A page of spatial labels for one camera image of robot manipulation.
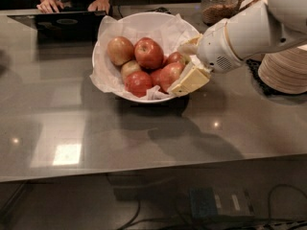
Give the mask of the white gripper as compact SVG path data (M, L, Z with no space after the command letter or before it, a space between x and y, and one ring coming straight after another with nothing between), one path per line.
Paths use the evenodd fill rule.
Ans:
M184 55L197 54L198 59L215 73L226 73L242 67L244 62L232 49L227 22L227 19L222 19L209 27L204 34L194 36L180 44L177 50ZM211 78L211 70L202 63L189 62L179 78L167 89L167 92L181 97L208 84Z

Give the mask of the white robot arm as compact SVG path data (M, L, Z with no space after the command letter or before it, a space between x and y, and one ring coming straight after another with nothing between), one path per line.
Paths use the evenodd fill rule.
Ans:
M210 74L232 71L249 58L300 46L307 39L307 0L259 0L204 34L181 44L196 56L168 92L187 95L209 82Z

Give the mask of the person's left hand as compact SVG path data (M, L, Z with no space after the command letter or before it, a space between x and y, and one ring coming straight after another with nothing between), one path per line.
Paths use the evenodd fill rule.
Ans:
M87 8L90 12L103 11L109 12L110 4L107 0L95 0Z

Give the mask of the person's right hand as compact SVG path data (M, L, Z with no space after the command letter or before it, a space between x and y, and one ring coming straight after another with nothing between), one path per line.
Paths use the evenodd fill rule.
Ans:
M60 0L42 0L36 7L43 13L53 13L62 10L64 5Z

